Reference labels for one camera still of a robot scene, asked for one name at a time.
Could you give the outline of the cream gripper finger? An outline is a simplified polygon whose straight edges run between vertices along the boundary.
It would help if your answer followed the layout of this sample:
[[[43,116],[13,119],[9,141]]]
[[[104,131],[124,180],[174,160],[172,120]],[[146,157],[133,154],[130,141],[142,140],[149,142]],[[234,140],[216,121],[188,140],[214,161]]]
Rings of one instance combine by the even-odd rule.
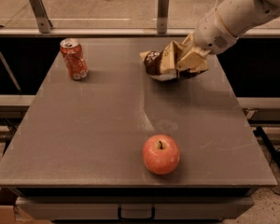
[[[175,74],[175,62],[183,53],[184,46],[172,41],[161,53],[160,72],[162,75]]]
[[[175,69],[178,71],[189,71],[190,73],[201,73],[208,69],[208,49],[193,48],[177,60]]]

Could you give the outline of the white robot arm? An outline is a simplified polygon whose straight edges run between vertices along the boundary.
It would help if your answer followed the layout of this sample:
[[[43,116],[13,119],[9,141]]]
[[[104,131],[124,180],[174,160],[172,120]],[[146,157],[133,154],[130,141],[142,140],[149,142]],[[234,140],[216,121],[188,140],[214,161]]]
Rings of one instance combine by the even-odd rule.
[[[206,57],[232,47],[246,31],[280,16],[280,0],[224,0],[206,13],[193,33],[178,44],[170,43],[161,54],[159,75],[201,73]]]

